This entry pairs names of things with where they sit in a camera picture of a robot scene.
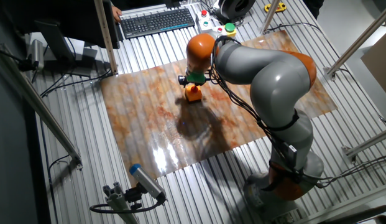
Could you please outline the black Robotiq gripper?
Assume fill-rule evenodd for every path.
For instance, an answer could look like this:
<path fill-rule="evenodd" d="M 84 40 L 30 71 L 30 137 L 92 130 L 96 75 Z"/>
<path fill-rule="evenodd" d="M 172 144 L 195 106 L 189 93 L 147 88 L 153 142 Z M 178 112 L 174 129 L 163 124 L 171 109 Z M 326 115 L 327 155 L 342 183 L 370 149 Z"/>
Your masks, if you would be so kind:
<path fill-rule="evenodd" d="M 206 77 L 206 81 L 209 81 L 211 82 L 211 77 L 210 75 L 208 75 Z M 189 83 L 189 81 L 187 80 L 187 76 L 182 76 L 182 75 L 179 75 L 178 76 L 178 83 L 181 85 L 181 86 L 187 86 L 188 85 L 188 88 L 192 88 L 193 86 L 203 86 L 205 83 Z"/>

